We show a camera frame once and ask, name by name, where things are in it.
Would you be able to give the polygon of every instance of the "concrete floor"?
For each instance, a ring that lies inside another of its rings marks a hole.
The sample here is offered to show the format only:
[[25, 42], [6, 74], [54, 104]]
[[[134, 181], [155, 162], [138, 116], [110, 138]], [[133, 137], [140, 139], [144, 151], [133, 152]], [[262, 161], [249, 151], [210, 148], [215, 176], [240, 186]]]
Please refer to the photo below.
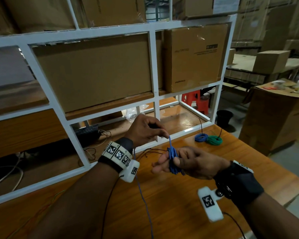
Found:
[[[248, 109], [248, 105], [241, 104], [242, 100], [242, 96], [228, 91], [223, 91], [218, 107], [219, 110], [228, 110], [234, 114], [229, 124], [232, 126], [231, 128], [235, 130], [231, 133], [235, 137], [239, 137]], [[280, 151], [270, 156], [270, 158], [299, 177], [299, 139], [290, 148]], [[299, 218], [299, 196], [288, 206], [287, 209]]]

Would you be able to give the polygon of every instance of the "table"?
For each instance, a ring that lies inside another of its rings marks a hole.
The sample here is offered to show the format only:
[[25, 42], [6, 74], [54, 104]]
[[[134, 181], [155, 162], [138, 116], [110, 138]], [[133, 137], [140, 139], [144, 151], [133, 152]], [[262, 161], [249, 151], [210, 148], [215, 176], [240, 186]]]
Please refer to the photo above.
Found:
[[[204, 129], [209, 135], [219, 134], [216, 125]], [[299, 178], [274, 163], [269, 158], [249, 147], [226, 131], [222, 132], [223, 144], [216, 147], [206, 143], [194, 142], [194, 133], [173, 140], [174, 147], [197, 146], [203, 150], [250, 167], [265, 191], [280, 204], [286, 205], [299, 195]], [[166, 149], [163, 144], [158, 148]], [[162, 173], [153, 175], [151, 163], [159, 154], [148, 153], [141, 159], [138, 178], [143, 196], [148, 204], [153, 222], [155, 238], [191, 239], [238, 239], [241, 233], [231, 218], [210, 223], [197, 196], [197, 190], [204, 186], [215, 189], [213, 180], [198, 180], [181, 174]], [[50, 203], [55, 194], [67, 189], [80, 176], [61, 181], [55, 185], [16, 198], [0, 205], [0, 238], [18, 229], [42, 206]], [[222, 211], [231, 214], [244, 232], [250, 230], [247, 222], [235, 205], [228, 199], [218, 201]], [[34, 226], [25, 226], [16, 237], [25, 238]], [[150, 238], [150, 225], [144, 202], [141, 199], [136, 181], [131, 184], [119, 181], [109, 202], [104, 239]]]

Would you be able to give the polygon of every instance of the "white metal frame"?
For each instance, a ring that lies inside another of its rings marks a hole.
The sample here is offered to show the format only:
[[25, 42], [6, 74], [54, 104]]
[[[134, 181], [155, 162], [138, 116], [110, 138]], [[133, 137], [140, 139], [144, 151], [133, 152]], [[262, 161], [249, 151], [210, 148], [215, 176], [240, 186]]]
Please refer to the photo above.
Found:
[[[49, 100], [48, 105], [4, 114], [4, 115], [0, 116], [0, 120], [10, 119], [13, 117], [26, 115], [26, 114], [30, 114], [33, 112], [43, 111], [46, 109], [51, 109], [51, 108], [54, 109], [57, 117], [59, 118], [64, 130], [66, 131], [69, 139], [71, 140], [71, 142], [72, 142], [72, 144], [73, 144], [73, 146], [74, 146], [74, 148], [84, 166], [81, 168], [74, 169], [72, 171], [57, 175], [50, 179], [41, 181], [39, 183], [29, 185], [25, 188], [18, 189], [16, 191], [2, 195], [2, 196], [0, 196], [0, 203], [3, 203], [5, 201], [11, 200], [13, 198], [22, 196], [24, 194], [30, 193], [37, 189], [41, 189], [45, 186], [52, 185], [54, 183], [68, 179], [68, 178], [76, 176], [78, 174], [87, 172], [89, 169], [91, 169], [96, 164], [95, 162], [92, 164], [89, 163], [89, 161], [86, 157], [86, 154], [85, 154], [82, 146], [80, 145], [71, 124], [85, 121], [85, 120], [92, 119], [92, 118], [96, 118], [99, 116], [104, 116], [104, 115], [107, 115], [107, 114], [110, 114], [113, 112], [118, 112], [121, 110], [125, 110], [128, 108], [139, 107], [142, 104], [151, 103], [151, 102], [154, 103], [154, 108], [147, 109], [144, 112], [149, 113], [149, 112], [154, 111], [155, 117], [157, 119], [160, 119], [160, 113], [159, 113], [160, 109], [163, 109], [168, 106], [180, 104], [180, 105], [184, 106], [186, 109], [188, 109], [191, 112], [193, 112], [194, 114], [196, 114], [201, 119], [206, 121], [205, 123], [202, 124], [203, 128], [213, 125], [215, 123], [215, 117], [216, 117], [217, 107], [219, 104], [220, 92], [221, 92], [222, 85], [223, 85], [223, 78], [224, 78], [224, 73], [225, 73], [225, 69], [226, 69], [229, 49], [231, 46], [231, 40], [232, 40], [235, 23], [236, 23], [236, 17], [237, 17], [236, 15], [229, 15], [229, 16], [222, 16], [222, 17], [209, 17], [209, 18], [204, 18], [204, 19], [195, 19], [195, 20], [186, 20], [186, 21], [170, 20], [169, 22], [152, 22], [152, 23], [144, 23], [144, 24], [132, 24], [132, 25], [122, 25], [122, 26], [79, 29], [77, 21], [75, 19], [73, 8], [71, 6], [71, 2], [70, 2], [70, 0], [67, 0], [67, 1], [68, 1], [70, 11], [71, 11], [71, 14], [72, 14], [72, 17], [74, 20], [74, 24], [76, 27], [75, 30], [55, 31], [55, 32], [38, 32], [38, 33], [17, 34], [17, 35], [10, 35], [10, 36], [0, 36], [0, 47], [18, 46], [21, 49], [25, 59], [27, 60], [36, 79], [40, 83], [44, 93], [46, 94], [46, 96]], [[229, 32], [229, 39], [228, 39], [228, 43], [227, 43], [226, 55], [224, 58], [224, 65], [223, 65], [221, 80], [218, 82], [212, 83], [212, 84], [204, 85], [201, 87], [196, 87], [196, 88], [189, 89], [186, 91], [159, 96], [155, 32], [164, 30], [164, 29], [190, 27], [190, 26], [202, 26], [202, 25], [209, 25], [209, 24], [223, 24], [223, 23], [230, 24], [230, 32]], [[152, 88], [153, 88], [154, 97], [151, 99], [135, 102], [132, 104], [121, 106], [121, 107], [112, 108], [112, 109], [109, 109], [109, 110], [106, 110], [103, 112], [97, 112], [97, 113], [94, 113], [91, 115], [82, 116], [80, 118], [76, 118], [76, 119], [72, 119], [72, 120], [68, 121], [65, 117], [65, 113], [64, 113], [55, 93], [53, 92], [51, 85], [49, 84], [39, 62], [36, 59], [36, 56], [33, 53], [31, 45], [47, 44], [47, 43], [54, 43], [54, 42], [64, 42], [64, 41], [69, 42], [69, 41], [80, 40], [80, 39], [88, 39], [88, 38], [96, 38], [96, 37], [112, 36], [112, 35], [122, 35], [122, 34], [131, 34], [131, 33], [140, 33], [140, 32], [147, 32], [148, 36], [149, 36], [150, 64], [151, 64], [151, 74], [152, 74], [151, 78], [152, 78]], [[211, 87], [211, 86], [216, 86], [216, 91], [215, 91], [215, 98], [214, 98], [213, 106], [212, 106], [213, 112], [211, 114], [210, 119], [207, 116], [203, 115], [202, 113], [193, 109], [191, 106], [189, 106], [181, 101], [181, 94], [199, 90], [199, 89], [203, 89], [203, 88], [207, 88], [207, 87]], [[172, 96], [177, 96], [176, 102], [172, 102], [172, 103], [169, 103], [169, 104], [166, 104], [163, 106], [159, 105], [160, 100], [162, 100], [164, 98], [172, 97]], [[123, 119], [125, 119], [125, 117], [120, 117], [120, 118], [117, 118], [117, 119], [114, 119], [111, 121], [107, 121], [107, 124], [111, 123], [111, 122], [118, 121], [118, 120], [123, 120]], [[179, 138], [179, 137], [189, 134], [191, 132], [198, 131], [199, 129], [200, 129], [200, 125], [185, 129], [181, 132], [172, 134], [171, 139]], [[168, 140], [166, 138], [157, 137], [156, 141], [153, 141], [153, 142], [145, 144], [141, 147], [138, 147], [136, 149], [136, 152], [143, 151], [146, 148], [151, 148], [151, 147], [157, 146], [159, 144], [165, 143], [167, 141]]]

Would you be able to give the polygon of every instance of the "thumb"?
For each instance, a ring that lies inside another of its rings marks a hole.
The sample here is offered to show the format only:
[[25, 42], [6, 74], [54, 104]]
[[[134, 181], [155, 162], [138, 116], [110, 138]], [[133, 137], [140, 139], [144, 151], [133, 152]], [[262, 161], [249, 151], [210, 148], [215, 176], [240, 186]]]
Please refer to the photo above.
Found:
[[196, 159], [187, 159], [187, 158], [175, 157], [173, 159], [173, 162], [180, 169], [196, 169], [197, 168]]
[[154, 137], [154, 136], [165, 137], [167, 139], [169, 137], [169, 135], [168, 135], [168, 133], [167, 133], [166, 130], [161, 129], [161, 128], [156, 128], [156, 129], [152, 129], [151, 128], [151, 137]]

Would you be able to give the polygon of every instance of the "white tracking device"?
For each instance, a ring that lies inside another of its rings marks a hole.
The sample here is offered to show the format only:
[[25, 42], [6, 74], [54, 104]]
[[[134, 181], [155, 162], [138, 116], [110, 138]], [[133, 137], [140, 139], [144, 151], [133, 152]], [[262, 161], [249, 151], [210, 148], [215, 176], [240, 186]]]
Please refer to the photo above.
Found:
[[131, 183], [134, 180], [139, 167], [140, 162], [132, 159], [127, 168], [120, 172], [120, 177], [123, 176], [121, 179], [125, 182]]
[[223, 197], [222, 194], [218, 196], [216, 195], [216, 189], [210, 190], [206, 186], [198, 190], [198, 197], [210, 222], [224, 219], [223, 213], [217, 204], [217, 201]]

